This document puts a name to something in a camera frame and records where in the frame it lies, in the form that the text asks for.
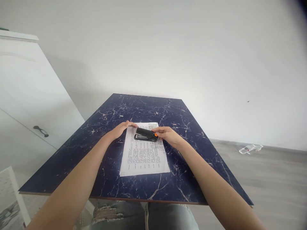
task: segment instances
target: printed document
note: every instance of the printed document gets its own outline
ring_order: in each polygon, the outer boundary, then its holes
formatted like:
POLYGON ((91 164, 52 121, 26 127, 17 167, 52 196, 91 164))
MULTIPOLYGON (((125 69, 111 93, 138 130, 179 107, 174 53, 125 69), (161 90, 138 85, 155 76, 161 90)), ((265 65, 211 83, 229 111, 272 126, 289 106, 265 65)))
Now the printed document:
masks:
MULTIPOLYGON (((140 128, 152 130, 158 123, 136 123, 140 128)), ((120 176, 135 176, 154 173, 169 173, 166 152, 162 140, 156 142, 135 140, 137 129, 127 128, 122 154, 120 176)))

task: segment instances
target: table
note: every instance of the table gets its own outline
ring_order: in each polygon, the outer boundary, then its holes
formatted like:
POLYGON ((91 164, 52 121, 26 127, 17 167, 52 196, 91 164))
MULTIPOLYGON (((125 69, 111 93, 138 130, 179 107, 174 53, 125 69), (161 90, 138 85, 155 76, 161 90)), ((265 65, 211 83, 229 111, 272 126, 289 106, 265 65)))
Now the table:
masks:
MULTIPOLYGON (((170 126, 186 139, 249 205, 253 205, 182 100, 125 94, 112 94, 20 188, 20 193, 51 194, 103 135, 126 120, 157 122, 159 126, 170 126)), ((125 135, 126 131, 107 149, 90 198, 207 204, 185 160, 165 141, 163 144, 170 173, 120 177, 125 135)))

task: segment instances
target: stapler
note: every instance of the stapler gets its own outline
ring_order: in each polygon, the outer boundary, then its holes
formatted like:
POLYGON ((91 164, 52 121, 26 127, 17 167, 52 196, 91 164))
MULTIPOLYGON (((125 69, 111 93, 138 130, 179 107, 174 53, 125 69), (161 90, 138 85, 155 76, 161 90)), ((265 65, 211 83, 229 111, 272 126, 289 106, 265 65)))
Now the stapler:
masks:
POLYGON ((155 132, 137 128, 137 134, 134 135, 135 140, 142 140, 142 141, 152 141, 156 142, 158 140, 158 136, 155 132))

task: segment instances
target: cabinet handle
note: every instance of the cabinet handle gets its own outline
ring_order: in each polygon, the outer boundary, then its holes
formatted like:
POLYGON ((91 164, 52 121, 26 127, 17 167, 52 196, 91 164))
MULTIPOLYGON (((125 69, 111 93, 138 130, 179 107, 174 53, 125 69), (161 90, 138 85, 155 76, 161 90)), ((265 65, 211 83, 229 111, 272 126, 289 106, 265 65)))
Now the cabinet handle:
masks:
POLYGON ((44 134, 44 137, 49 137, 49 134, 45 130, 41 129, 40 127, 34 126, 33 128, 38 129, 42 134, 44 134))

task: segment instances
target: thigh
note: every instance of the thigh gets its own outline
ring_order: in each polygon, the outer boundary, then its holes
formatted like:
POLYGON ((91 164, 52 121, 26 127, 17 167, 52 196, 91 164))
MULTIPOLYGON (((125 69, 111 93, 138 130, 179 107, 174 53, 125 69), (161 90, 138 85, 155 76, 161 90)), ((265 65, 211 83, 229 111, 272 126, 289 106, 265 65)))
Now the thigh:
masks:
POLYGON ((139 202, 99 200, 93 216, 94 230, 145 229, 145 213, 139 202))
POLYGON ((185 204, 150 203, 148 213, 149 230, 198 230, 194 216, 185 204))

